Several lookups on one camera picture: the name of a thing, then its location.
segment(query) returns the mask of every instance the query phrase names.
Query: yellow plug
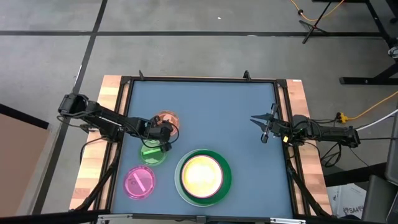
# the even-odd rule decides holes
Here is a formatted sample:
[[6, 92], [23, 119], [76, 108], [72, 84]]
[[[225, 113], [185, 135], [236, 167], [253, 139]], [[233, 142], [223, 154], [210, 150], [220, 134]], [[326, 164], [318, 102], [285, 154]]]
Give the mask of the yellow plug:
[[345, 122], [347, 122], [348, 121], [348, 117], [347, 116], [345, 116], [344, 114], [343, 114], [343, 112], [340, 112], [340, 121], [343, 123], [343, 124], [345, 124]]

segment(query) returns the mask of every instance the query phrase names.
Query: blue table surface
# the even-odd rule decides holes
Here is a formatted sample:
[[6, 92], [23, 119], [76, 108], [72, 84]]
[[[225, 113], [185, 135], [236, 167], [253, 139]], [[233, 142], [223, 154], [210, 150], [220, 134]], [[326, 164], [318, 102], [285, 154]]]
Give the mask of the blue table surface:
[[[260, 128], [249, 120], [269, 112], [273, 103], [270, 83], [135, 81], [128, 116], [149, 119], [162, 110], [174, 111], [180, 119], [180, 138], [166, 160], [151, 167], [156, 178], [153, 193], [132, 200], [123, 181], [130, 169], [142, 165], [142, 143], [125, 135], [112, 212], [292, 218], [281, 140], [270, 138], [263, 144]], [[220, 153], [233, 175], [228, 195], [210, 207], [188, 204], [174, 184], [179, 160], [202, 148]]]

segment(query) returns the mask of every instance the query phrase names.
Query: white cable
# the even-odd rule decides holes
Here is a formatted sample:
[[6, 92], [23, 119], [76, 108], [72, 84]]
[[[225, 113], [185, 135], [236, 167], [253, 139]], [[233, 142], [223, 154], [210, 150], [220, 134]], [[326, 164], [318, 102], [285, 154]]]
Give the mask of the white cable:
[[362, 127], [362, 128], [358, 128], [357, 131], [360, 131], [360, 130], [365, 129], [365, 128], [368, 128], [368, 127], [370, 127], [370, 126], [372, 126], [372, 125], [374, 125], [374, 124], [377, 124], [378, 122], [380, 122], [380, 121], [382, 121], [382, 120], [384, 120], [384, 119], [390, 117], [391, 115], [393, 115], [393, 114], [396, 113], [396, 112], [398, 112], [398, 109], [394, 110], [394, 111], [391, 112], [389, 115], [386, 115], [385, 117], [383, 117], [383, 118], [381, 118], [381, 119], [379, 119], [379, 120], [377, 120], [377, 121], [375, 121], [375, 122], [373, 122], [373, 123], [371, 123], [371, 124], [368, 124], [368, 125], [366, 125], [366, 126], [364, 126], [364, 127]]

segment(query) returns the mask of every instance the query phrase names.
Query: yellow bowl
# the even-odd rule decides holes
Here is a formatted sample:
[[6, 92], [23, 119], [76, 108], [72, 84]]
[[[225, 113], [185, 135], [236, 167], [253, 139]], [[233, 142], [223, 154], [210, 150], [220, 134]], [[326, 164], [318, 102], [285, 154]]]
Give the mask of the yellow bowl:
[[212, 157], [198, 155], [185, 163], [181, 178], [183, 187], [190, 195], [197, 198], [208, 198], [221, 188], [223, 171]]

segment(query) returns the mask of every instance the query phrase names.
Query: wooden board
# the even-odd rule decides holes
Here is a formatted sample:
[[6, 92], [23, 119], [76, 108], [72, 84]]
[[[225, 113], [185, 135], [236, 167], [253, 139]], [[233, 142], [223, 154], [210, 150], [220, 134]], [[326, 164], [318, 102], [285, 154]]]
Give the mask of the wooden board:
[[[99, 91], [98, 103], [102, 106], [113, 110], [116, 103], [116, 98], [119, 91], [120, 75], [105, 75], [101, 90]], [[292, 107], [292, 113], [302, 114], [309, 116], [307, 101], [305, 99], [305, 93], [301, 80], [287, 80], [290, 105]], [[284, 112], [284, 118], [287, 118], [283, 92], [280, 88], [280, 97], [282, 103], [282, 111]], [[124, 105], [126, 104], [127, 88], [123, 91], [122, 103], [119, 108], [119, 112], [124, 111]], [[99, 138], [99, 133], [90, 133], [87, 141]], [[106, 142], [96, 141], [86, 146], [83, 160], [81, 162], [80, 170], [76, 180], [75, 190], [70, 203], [70, 208], [79, 206], [84, 199], [90, 194], [95, 187], [100, 177], [101, 166], [104, 158]], [[301, 146], [300, 157], [302, 162], [302, 169], [305, 178], [305, 184], [309, 191], [315, 197], [315, 200], [322, 206], [322, 208], [331, 213], [331, 207], [326, 191], [325, 181], [323, 179], [322, 167], [319, 161], [317, 150], [311, 145]], [[105, 192], [108, 189], [108, 185], [104, 187], [103, 196], [100, 202], [100, 208], [104, 208], [104, 202], [106, 200]], [[295, 193], [298, 204], [299, 213], [303, 214], [303, 204], [301, 199], [301, 193], [297, 186], [295, 186]]]

